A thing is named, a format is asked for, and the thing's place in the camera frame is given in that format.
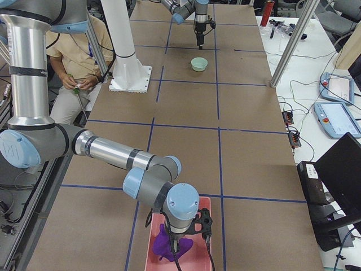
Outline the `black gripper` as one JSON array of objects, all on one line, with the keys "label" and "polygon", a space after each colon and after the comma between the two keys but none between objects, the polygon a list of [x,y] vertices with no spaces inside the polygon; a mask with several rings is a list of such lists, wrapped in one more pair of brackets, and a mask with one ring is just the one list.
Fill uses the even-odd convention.
[{"label": "black gripper", "polygon": [[[195,22],[195,32],[197,42],[204,42],[205,23]],[[203,49],[204,43],[199,44],[199,50]]]}]

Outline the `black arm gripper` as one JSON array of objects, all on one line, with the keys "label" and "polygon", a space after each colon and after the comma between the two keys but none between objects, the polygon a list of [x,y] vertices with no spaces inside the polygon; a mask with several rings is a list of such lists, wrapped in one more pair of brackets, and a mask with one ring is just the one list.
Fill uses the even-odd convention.
[{"label": "black arm gripper", "polygon": [[174,233],[170,231],[170,251],[172,253],[183,253],[186,251],[184,233]]}]

